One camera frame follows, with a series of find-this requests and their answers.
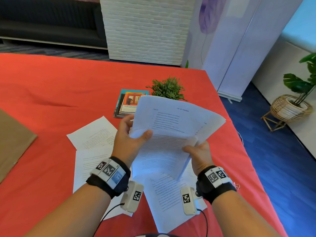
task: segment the table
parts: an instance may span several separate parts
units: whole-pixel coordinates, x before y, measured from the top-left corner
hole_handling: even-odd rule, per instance
[[[265,193],[216,90],[202,70],[79,60],[42,55],[0,54],[0,108],[38,135],[0,184],[1,236],[22,236],[65,201],[73,189],[75,152],[66,134],[113,112],[120,90],[146,90],[152,79],[180,78],[185,98],[227,121],[209,139],[214,163],[240,185],[239,193],[282,236],[286,232]],[[210,204],[209,236],[222,236]],[[205,236],[203,215],[171,233]],[[97,236],[157,232],[146,198],[129,217],[104,221]]]

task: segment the small green plant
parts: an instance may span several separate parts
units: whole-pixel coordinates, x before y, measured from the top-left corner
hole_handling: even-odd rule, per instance
[[[153,91],[151,95],[153,96],[161,96],[174,100],[185,100],[182,94],[185,91],[184,87],[179,82],[180,78],[170,77],[166,80],[157,81],[153,80],[153,86],[147,87],[151,88]]]
[[[304,81],[294,74],[288,73],[283,76],[284,85],[291,91],[298,93],[300,96],[291,103],[295,106],[300,107],[300,104],[306,99],[306,97],[314,90],[316,86],[316,53],[312,53],[303,57],[300,63],[307,63],[307,69],[310,72],[310,76]]]

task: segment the hand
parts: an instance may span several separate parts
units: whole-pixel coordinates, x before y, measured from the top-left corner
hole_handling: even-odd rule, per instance
[[[131,120],[134,119],[134,115],[128,115],[124,117],[119,126],[114,139],[114,147],[112,156],[119,158],[123,161],[128,168],[131,167],[132,162],[136,158],[140,148],[152,137],[153,131],[148,130],[137,139],[133,139],[128,136],[128,132],[133,126]]]
[[[197,147],[187,145],[183,147],[182,150],[191,155],[192,169],[194,174],[197,176],[206,167],[214,165],[211,157],[210,146],[207,141],[204,141]]]

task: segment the white brick wall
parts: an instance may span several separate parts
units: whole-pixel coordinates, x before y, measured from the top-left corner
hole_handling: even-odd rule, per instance
[[[195,0],[100,0],[110,59],[180,65]]]

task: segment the cardboard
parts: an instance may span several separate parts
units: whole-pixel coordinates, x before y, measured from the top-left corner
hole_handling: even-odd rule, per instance
[[[0,110],[0,183],[36,137],[24,125]]]

